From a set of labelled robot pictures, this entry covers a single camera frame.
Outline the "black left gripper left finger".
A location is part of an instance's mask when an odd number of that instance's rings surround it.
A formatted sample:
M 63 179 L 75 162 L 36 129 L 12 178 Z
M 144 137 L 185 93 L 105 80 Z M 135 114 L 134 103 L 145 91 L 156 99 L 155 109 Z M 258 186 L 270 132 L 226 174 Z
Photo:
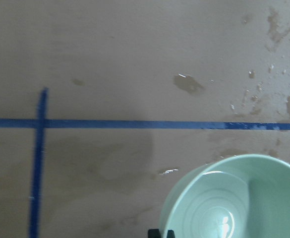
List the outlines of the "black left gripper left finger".
M 159 229 L 149 229 L 147 232 L 147 238 L 161 238 Z

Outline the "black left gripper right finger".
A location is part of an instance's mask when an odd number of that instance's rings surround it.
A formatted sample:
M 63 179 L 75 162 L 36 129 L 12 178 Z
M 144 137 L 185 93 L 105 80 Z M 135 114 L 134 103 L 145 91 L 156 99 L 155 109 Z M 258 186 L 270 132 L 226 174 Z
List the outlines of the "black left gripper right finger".
M 175 234 L 173 230 L 168 230 L 167 232 L 167 238 L 175 238 Z

